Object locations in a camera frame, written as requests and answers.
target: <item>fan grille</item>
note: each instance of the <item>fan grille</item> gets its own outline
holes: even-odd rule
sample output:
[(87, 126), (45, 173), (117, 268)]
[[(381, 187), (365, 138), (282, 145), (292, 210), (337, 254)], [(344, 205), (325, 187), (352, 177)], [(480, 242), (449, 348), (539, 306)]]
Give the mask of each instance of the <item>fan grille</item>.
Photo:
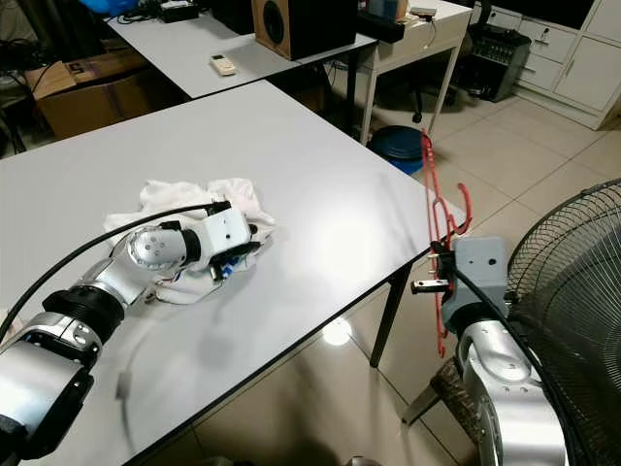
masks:
[(508, 269), (510, 318), (560, 386), (597, 464), (621, 464), (621, 179), (548, 214)]

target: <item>white cloth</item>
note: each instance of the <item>white cloth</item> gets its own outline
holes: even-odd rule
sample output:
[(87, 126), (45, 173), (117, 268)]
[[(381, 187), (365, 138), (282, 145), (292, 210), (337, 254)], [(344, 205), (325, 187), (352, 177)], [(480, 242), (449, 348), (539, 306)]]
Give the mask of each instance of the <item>white cloth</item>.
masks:
[[(108, 215), (104, 221), (104, 229), (111, 231), (145, 216), (177, 207), (221, 201), (229, 201), (233, 207), (245, 214), (248, 223), (256, 225), (257, 232), (252, 235), (252, 241), (263, 245), (274, 230), (274, 219), (261, 210), (252, 182), (240, 178), (216, 180), (208, 183), (206, 188), (193, 183), (164, 183), (149, 180), (140, 193), (140, 210), (131, 214)], [(178, 220), (181, 227), (188, 227), (206, 215), (205, 211), (193, 211), (160, 218), (154, 223)], [(121, 237), (112, 238), (113, 245)], [(225, 273), (225, 276), (252, 267), (260, 251), (259, 248), (239, 263), (231, 264), (227, 267), (228, 273)], [(159, 278), (154, 283), (157, 299), (174, 304), (196, 303), (219, 287), (218, 283), (213, 282), (209, 267), (201, 263), (188, 267), (174, 281)]]

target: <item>remote control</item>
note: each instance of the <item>remote control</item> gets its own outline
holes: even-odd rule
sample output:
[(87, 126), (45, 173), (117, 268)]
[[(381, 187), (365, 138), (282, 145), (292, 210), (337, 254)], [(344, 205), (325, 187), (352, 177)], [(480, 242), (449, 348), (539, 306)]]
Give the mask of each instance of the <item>remote control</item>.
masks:
[(212, 67), (217, 70), (221, 76), (231, 76), (237, 73), (237, 68), (224, 55), (214, 55), (212, 57)]

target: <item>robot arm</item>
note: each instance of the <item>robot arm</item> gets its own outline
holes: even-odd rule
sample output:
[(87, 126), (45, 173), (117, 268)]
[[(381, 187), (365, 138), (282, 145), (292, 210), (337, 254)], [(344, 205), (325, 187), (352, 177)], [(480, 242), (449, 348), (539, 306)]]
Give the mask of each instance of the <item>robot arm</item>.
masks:
[(153, 279), (197, 262), (217, 279), (227, 258), (258, 246), (250, 241), (253, 225), (229, 203), (209, 213), (188, 229), (165, 222), (129, 233), (0, 347), (0, 465), (56, 449), (93, 385), (88, 373), (103, 345)]
[(459, 339), (464, 388), (481, 426), (485, 466), (564, 466), (566, 443), (539, 374), (497, 317), (450, 269), (463, 272), (507, 316), (507, 264), (500, 238), (461, 238), (437, 257), (438, 281), (415, 282), (412, 291), (443, 291), (444, 326)]

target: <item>wooden speaker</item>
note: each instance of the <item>wooden speaker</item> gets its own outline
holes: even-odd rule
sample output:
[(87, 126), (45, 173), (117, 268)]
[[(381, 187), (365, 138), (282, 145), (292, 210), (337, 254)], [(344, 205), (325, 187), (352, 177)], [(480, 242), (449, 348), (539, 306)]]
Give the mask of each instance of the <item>wooden speaker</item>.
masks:
[(290, 60), (352, 44), (358, 0), (252, 0), (256, 40)]

